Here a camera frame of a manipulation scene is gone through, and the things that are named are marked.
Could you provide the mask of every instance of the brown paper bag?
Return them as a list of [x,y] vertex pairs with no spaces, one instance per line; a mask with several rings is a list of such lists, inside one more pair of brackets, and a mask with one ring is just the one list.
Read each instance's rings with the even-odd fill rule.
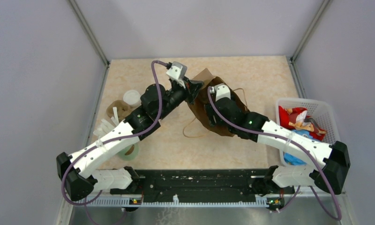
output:
[[[195,81],[204,81],[204,86],[200,90],[197,98],[195,99],[195,103],[193,105],[189,105],[190,110],[196,116],[196,118],[201,122],[201,124],[207,128],[208,130],[215,132],[221,136],[230,136],[233,137],[234,134],[230,133],[227,129],[227,126],[220,126],[216,125],[215,127],[210,127],[210,121],[208,119],[207,113],[205,112],[204,105],[209,104],[210,101],[208,100],[207,95],[207,88],[208,86],[215,86],[220,83],[224,83],[227,85],[225,81],[223,81],[220,77],[213,76],[211,72],[206,68],[202,72],[200,72],[197,76],[192,78]],[[236,97],[236,104],[237,106],[245,113],[248,112],[247,107],[242,103],[239,96],[236,95],[234,91],[231,90],[231,94]]]

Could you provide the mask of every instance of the metal corner post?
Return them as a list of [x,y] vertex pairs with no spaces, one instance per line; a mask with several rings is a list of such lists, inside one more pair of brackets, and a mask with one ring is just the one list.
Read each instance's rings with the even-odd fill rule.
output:
[[95,101],[95,109],[94,109],[94,112],[93,112],[93,115],[92,115],[92,121],[91,121],[90,127],[88,129],[88,134],[86,135],[87,139],[86,139],[85,146],[88,146],[88,145],[91,144],[92,136],[93,136],[94,129],[95,129],[95,123],[96,123],[96,120],[97,120],[97,117],[98,117],[98,111],[99,111],[100,103],[101,103],[101,100],[102,100],[102,95],[103,95],[103,92],[105,90],[107,75],[109,73],[109,67],[110,66],[107,66],[104,69],[104,72],[103,72],[101,87],[99,89],[99,93],[98,93],[97,99]]
[[306,96],[305,89],[303,87],[302,80],[298,72],[296,61],[299,58],[300,54],[302,53],[303,49],[305,48],[313,32],[315,31],[317,25],[319,24],[321,17],[324,15],[324,12],[330,6],[331,2],[332,0],[323,0],[319,10],[314,16],[309,27],[307,28],[304,36],[302,37],[302,40],[299,42],[298,47],[295,50],[294,54],[292,55],[292,57],[287,57],[288,65],[290,66],[290,70],[291,70],[292,77],[294,79],[295,87],[297,89],[298,96],[300,98],[307,98],[307,96]]
[[94,36],[94,33],[92,32],[90,26],[87,23],[87,20],[85,19],[83,13],[81,12],[80,8],[78,7],[78,4],[75,0],[67,0],[70,7],[72,8],[73,12],[75,13],[77,20],[81,24],[82,29],[84,30],[84,33],[87,35],[88,40],[91,42],[92,47],[98,54],[98,56],[101,58],[102,62],[106,67],[109,66],[110,62],[106,58],[105,53],[103,52],[101,46],[99,45],[98,40]]

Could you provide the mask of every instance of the metal frame edge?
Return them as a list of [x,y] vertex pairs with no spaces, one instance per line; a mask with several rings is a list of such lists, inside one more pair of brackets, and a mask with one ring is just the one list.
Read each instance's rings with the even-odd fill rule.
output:
[[102,100],[103,92],[105,90],[107,75],[109,74],[109,68],[110,68],[110,65],[105,68],[104,73],[103,73],[101,87],[99,89],[99,93],[97,95],[97,99],[96,99],[96,102],[95,102],[95,109],[94,109],[94,113],[92,115],[92,121],[90,123],[88,133],[86,134],[87,141],[86,141],[84,147],[91,144],[93,132],[94,132],[94,129],[95,129],[95,123],[96,123],[96,120],[97,120],[97,117],[98,117],[99,106],[100,106],[100,103],[101,103],[101,100]]
[[323,0],[319,10],[317,11],[316,15],[314,16],[312,22],[310,23],[309,27],[307,28],[305,34],[303,35],[301,41],[298,44],[297,49],[295,50],[294,54],[291,57],[292,64],[295,64],[296,60],[299,58],[302,50],[305,48],[306,43],[312,36],[313,32],[316,30],[317,25],[319,24],[324,12],[330,6],[332,0]]
[[55,220],[55,225],[68,225],[70,218],[72,217],[73,205],[67,203],[65,199],[62,198],[60,207],[58,210],[58,215]]
[[94,48],[95,52],[101,58],[101,61],[104,63],[105,66],[109,66],[110,62],[107,60],[105,53],[103,52],[97,38],[95,37],[94,33],[91,30],[91,27],[88,25],[87,20],[85,19],[81,9],[78,7],[78,4],[75,0],[67,0],[69,6],[72,8],[77,20],[79,21],[85,35],[87,35],[88,40],[91,42],[92,47]]
[[292,79],[294,80],[295,88],[297,89],[298,97],[307,98],[305,88],[303,87],[296,63],[293,63],[292,60],[288,57],[287,62],[291,71]]

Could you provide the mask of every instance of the white plastic cup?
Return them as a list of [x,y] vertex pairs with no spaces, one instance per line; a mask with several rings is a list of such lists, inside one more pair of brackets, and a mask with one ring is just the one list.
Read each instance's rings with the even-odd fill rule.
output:
[[141,94],[137,90],[128,90],[123,96],[123,101],[131,108],[136,108],[141,105]]

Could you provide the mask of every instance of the blue plastic item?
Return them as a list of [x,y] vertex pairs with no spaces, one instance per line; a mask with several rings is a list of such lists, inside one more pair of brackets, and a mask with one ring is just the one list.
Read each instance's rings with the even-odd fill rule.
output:
[[[304,137],[307,137],[309,139],[313,139],[315,140],[310,134],[309,134],[309,131],[307,130],[291,130],[299,135],[302,135]],[[288,164],[291,164],[291,165],[306,165],[306,163],[302,160],[300,160],[299,158],[295,157],[295,156],[292,156],[288,153],[284,153],[284,161]]]

